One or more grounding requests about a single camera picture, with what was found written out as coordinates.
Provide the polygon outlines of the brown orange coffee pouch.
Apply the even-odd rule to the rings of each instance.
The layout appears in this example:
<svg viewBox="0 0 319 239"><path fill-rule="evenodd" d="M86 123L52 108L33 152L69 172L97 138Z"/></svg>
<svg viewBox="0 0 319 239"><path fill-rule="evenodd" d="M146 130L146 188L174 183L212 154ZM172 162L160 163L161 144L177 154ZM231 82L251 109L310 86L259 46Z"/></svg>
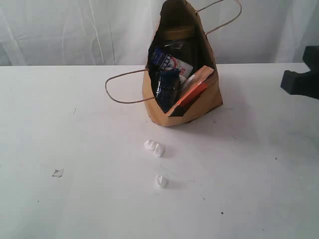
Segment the brown orange coffee pouch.
<svg viewBox="0 0 319 239"><path fill-rule="evenodd" d="M165 115L168 117L182 117L208 88L208 78L213 73L214 69L205 65L191 75L182 85L177 102Z"/></svg>

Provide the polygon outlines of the nut jar with gold lid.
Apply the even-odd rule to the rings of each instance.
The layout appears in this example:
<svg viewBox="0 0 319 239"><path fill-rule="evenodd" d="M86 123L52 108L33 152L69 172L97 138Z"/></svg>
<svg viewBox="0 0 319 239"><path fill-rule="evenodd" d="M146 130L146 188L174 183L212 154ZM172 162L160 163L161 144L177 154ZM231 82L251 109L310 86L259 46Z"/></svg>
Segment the nut jar with gold lid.
<svg viewBox="0 0 319 239"><path fill-rule="evenodd" d="M197 65L195 40L195 27L192 25L166 28L161 34L162 48L193 67Z"/></svg>

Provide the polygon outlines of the dark noodle package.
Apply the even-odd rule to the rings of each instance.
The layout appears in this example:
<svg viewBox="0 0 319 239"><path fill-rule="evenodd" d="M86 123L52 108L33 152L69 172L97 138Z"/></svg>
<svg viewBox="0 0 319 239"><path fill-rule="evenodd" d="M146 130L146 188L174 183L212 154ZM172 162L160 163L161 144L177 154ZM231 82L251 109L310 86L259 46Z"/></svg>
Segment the dark noodle package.
<svg viewBox="0 0 319 239"><path fill-rule="evenodd" d="M164 113L168 112L175 104L180 85L179 73L179 69L173 68L156 74L158 79L156 102Z"/></svg>

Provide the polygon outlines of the white blue salt packet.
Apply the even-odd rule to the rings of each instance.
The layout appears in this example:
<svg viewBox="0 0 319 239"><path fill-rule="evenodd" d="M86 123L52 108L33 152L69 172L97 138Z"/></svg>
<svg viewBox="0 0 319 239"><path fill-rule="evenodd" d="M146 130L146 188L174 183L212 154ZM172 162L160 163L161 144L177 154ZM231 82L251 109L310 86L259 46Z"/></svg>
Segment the white blue salt packet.
<svg viewBox="0 0 319 239"><path fill-rule="evenodd" d="M193 66L168 53L165 53L161 48L155 48L155 50L151 53L150 63L152 63L160 71L178 69L179 74L184 77L189 77L193 70Z"/></svg>

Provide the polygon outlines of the clear plastic scrap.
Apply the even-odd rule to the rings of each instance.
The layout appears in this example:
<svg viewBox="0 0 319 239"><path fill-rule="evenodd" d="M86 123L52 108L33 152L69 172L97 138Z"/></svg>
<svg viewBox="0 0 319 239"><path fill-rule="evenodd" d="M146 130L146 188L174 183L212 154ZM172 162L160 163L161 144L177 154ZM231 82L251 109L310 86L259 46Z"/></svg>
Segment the clear plastic scrap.
<svg viewBox="0 0 319 239"><path fill-rule="evenodd" d="M55 169L55 171L52 174L52 177L60 178L63 176L64 169Z"/></svg>

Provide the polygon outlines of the white backdrop curtain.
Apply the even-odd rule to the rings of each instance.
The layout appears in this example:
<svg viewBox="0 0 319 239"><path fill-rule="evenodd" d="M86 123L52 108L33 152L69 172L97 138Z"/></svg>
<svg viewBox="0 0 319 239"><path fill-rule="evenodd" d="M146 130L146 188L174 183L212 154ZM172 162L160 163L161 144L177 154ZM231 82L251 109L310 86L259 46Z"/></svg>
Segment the white backdrop curtain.
<svg viewBox="0 0 319 239"><path fill-rule="evenodd" d="M143 65L160 0L3 0L0 63ZM193 0L219 64L301 62L319 42L316 0Z"/></svg>

